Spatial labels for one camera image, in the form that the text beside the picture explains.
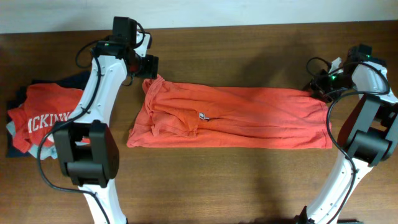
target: brown table surface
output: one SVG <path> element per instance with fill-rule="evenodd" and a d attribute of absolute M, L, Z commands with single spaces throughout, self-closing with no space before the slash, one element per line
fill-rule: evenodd
<path fill-rule="evenodd" d="M 153 29 L 150 54 L 169 81 L 212 86 L 302 88 L 310 80 L 310 57 L 345 58 L 359 43 L 373 46 L 388 62 L 398 90 L 398 22 L 349 22 L 271 26 Z M 77 50 L 110 31 L 0 35 L 0 126 L 5 102 L 33 78 L 57 80 L 80 71 Z M 298 215 L 319 193 L 337 149 L 296 151 L 126 147 L 129 129 L 144 101 L 142 80 L 121 87 L 111 131 L 120 150 L 116 178 L 119 201 L 131 223 L 238 223 Z M 358 97 L 337 105 L 331 122 L 338 134 Z M 35 159 L 5 158 L 6 129 L 0 129 L 0 223 L 92 223 L 85 198 L 44 184 Z M 71 187 L 58 161 L 43 162 L 57 185 Z M 341 218 L 365 223 L 398 221 L 398 156 L 380 163 L 346 204 Z"/>

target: dark blue fabric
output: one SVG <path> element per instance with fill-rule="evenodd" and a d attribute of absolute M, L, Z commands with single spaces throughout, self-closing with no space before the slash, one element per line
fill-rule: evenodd
<path fill-rule="evenodd" d="M 31 85 L 39 84 L 39 83 L 56 83 L 64 88 L 77 88 L 84 90 L 86 88 L 88 78 L 90 77 L 89 71 L 84 71 L 79 74 L 73 75 L 68 78 L 64 78 L 58 81 L 49 81 L 49 80 L 32 80 Z M 15 100 L 11 100 L 7 102 L 6 108 L 7 110 L 11 110 L 19 107 L 19 105 L 23 104 L 26 100 L 26 90 L 27 87 L 20 87 L 18 91 L 16 91 Z M 11 122 L 11 118 L 7 115 L 7 124 Z M 16 149 L 12 145 L 12 135 L 7 131 L 7 154 L 6 157 L 25 157 L 30 156 L 30 154 L 22 153 L 20 150 Z"/>

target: white backdrop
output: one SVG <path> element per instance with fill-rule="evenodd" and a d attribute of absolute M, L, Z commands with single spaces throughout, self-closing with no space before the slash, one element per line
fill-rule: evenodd
<path fill-rule="evenodd" d="M 0 33 L 398 19 L 398 0 L 0 0 Z"/>

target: wood grain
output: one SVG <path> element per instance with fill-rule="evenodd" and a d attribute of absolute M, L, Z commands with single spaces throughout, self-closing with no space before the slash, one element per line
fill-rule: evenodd
<path fill-rule="evenodd" d="M 359 43 L 387 60 L 388 78 L 398 89 L 398 22 L 351 22 L 271 26 L 154 29 L 149 53 L 160 58 L 169 81 L 211 86 L 302 88 L 310 77 L 306 61 L 345 57 Z M 80 70 L 77 50 L 109 31 L 0 35 L 0 126 L 5 101 L 33 78 L 57 80 Z M 87 62 L 88 55 L 82 61 Z M 292 218 L 317 196 L 335 162 L 337 149 L 243 148 L 148 149 L 126 147 L 144 100 L 142 80 L 121 87 L 111 131 L 121 162 L 119 201 L 131 223 L 238 223 Z M 333 133 L 357 97 L 333 113 Z M 92 223 L 82 195 L 57 192 L 41 180 L 35 160 L 6 159 L 6 130 L 0 129 L 0 223 Z M 71 187 L 58 161 L 43 162 L 48 177 Z M 341 218 L 397 223 L 398 156 L 377 166 L 354 191 Z"/>

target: orange fabric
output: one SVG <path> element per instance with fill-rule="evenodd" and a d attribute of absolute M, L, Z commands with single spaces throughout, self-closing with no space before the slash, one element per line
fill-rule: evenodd
<path fill-rule="evenodd" d="M 7 111 L 16 129 L 13 146 L 27 152 L 33 144 L 39 145 L 56 121 L 68 119 L 82 94 L 82 90 L 63 88 L 55 83 L 30 85 L 24 104 Z M 49 140 L 44 143 L 44 146 L 51 145 L 53 142 Z"/>
<path fill-rule="evenodd" d="M 326 104 L 306 91 L 172 83 L 159 75 L 142 87 L 129 147 L 331 148 Z"/>

